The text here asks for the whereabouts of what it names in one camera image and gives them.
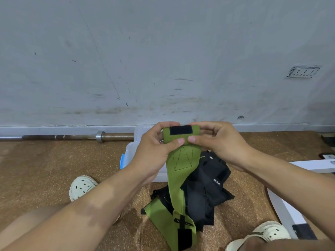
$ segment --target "black cloth pile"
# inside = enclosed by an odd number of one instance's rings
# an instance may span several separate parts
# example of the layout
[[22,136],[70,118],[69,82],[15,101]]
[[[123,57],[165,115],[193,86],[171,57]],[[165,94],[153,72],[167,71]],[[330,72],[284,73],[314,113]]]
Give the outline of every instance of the black cloth pile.
[[[214,207],[233,199],[234,196],[223,188],[230,170],[227,164],[214,152],[201,152],[198,167],[187,177],[181,189],[185,194],[186,214],[194,221],[197,231],[204,225],[214,225]],[[172,214],[169,187],[154,190],[151,199],[159,197]]]

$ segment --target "electrical outlet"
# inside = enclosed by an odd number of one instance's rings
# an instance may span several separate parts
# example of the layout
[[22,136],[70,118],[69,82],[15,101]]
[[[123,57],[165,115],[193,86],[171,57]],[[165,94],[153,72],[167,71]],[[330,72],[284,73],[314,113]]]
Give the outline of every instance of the electrical outlet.
[[287,78],[312,78],[321,66],[294,66],[287,74]]

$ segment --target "clear plastic box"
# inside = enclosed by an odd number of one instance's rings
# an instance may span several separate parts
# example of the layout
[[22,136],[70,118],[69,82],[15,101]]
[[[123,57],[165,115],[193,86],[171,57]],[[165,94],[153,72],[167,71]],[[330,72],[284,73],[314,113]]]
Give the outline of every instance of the clear plastic box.
[[[126,152],[122,154],[120,160],[120,169],[126,167],[130,161],[133,159],[137,146],[141,141],[142,135],[152,128],[153,125],[139,125],[135,127],[134,131],[134,141],[129,143],[126,147]],[[159,170],[157,177],[152,182],[167,182],[168,173],[166,171],[166,164]]]

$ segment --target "wall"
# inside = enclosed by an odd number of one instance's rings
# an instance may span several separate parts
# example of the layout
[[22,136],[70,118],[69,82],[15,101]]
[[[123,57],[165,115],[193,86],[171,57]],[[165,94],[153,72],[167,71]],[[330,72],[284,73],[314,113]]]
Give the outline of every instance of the wall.
[[[0,126],[333,126],[334,11],[335,0],[0,0]],[[286,79],[299,63],[322,68]]]

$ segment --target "leg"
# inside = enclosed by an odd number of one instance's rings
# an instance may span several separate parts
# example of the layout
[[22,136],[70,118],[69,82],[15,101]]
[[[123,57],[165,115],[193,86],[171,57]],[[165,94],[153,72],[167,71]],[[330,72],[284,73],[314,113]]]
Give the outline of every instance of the leg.
[[64,208],[66,204],[48,206],[30,211],[14,220],[0,233],[0,250],[29,232],[32,228],[42,223],[57,211]]
[[266,243],[259,237],[248,238],[239,251],[333,251],[331,240],[274,240]]

